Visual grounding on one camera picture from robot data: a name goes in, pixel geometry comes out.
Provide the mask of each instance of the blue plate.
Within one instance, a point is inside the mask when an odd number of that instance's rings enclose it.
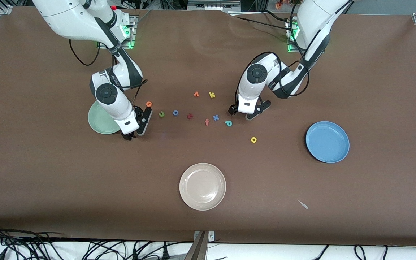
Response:
[[[311,125],[306,134],[306,145],[317,160],[338,163],[350,151],[350,140],[339,125],[321,121]]]

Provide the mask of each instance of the black circular joint cap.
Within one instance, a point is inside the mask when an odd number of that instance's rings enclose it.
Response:
[[[246,71],[246,79],[252,84],[258,84],[267,78],[266,67],[261,64],[253,64]]]
[[[106,105],[113,104],[117,99],[117,88],[110,83],[100,85],[96,90],[96,99]]]

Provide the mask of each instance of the plate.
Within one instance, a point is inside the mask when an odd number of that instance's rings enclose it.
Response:
[[[88,112],[89,126],[99,134],[109,135],[120,130],[117,122],[99,105],[96,100]]]
[[[306,145],[312,156],[324,163],[338,163],[350,151],[346,132],[328,121],[317,122],[307,130]]]
[[[184,171],[179,192],[187,206],[198,211],[213,209],[226,194],[226,179],[216,166],[198,163]]]

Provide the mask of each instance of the green plate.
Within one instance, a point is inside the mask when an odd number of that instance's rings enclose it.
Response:
[[[99,134],[109,135],[120,130],[118,124],[96,100],[88,112],[89,126]]]

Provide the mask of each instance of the brown table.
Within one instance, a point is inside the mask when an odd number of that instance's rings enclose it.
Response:
[[[89,78],[110,66],[108,52],[83,66],[35,8],[15,7],[0,20],[0,226],[89,238],[178,241],[206,229],[224,242],[416,245],[416,25],[410,16],[342,15],[331,36],[309,89],[289,100],[265,90],[272,107],[246,121],[227,108],[248,62],[263,51],[286,64],[299,57],[287,53],[283,31],[217,11],[153,11],[129,54],[148,79],[135,104],[152,101],[155,114],[146,135],[128,142],[87,122]],[[74,48],[85,61],[95,55],[94,43]],[[206,127],[215,114],[220,121]],[[307,151],[306,131],[320,120],[348,133],[345,160],[325,164]],[[222,203],[206,212],[186,206],[178,189],[200,162],[227,181]]]

